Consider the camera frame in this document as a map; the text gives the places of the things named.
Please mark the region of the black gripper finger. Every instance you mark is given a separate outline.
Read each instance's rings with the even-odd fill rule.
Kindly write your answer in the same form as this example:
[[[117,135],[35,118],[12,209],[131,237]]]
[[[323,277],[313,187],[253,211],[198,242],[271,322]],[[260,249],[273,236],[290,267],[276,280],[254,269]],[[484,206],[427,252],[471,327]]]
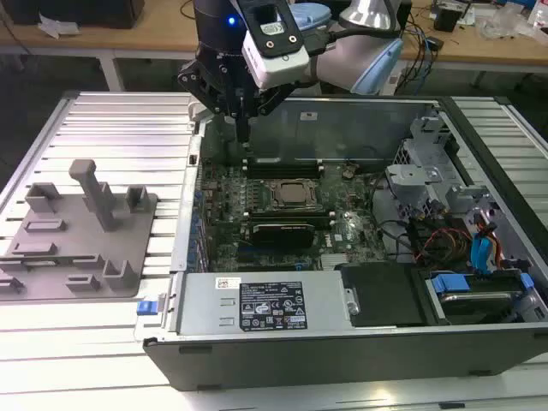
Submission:
[[[241,100],[227,62],[214,63],[211,69],[201,62],[190,62],[180,70],[177,79],[213,114],[230,117],[235,122],[237,141],[243,142]]]
[[[277,108],[294,90],[296,84],[284,84],[266,90],[256,86],[246,86],[242,100],[242,142],[250,138],[250,119],[266,116]]]

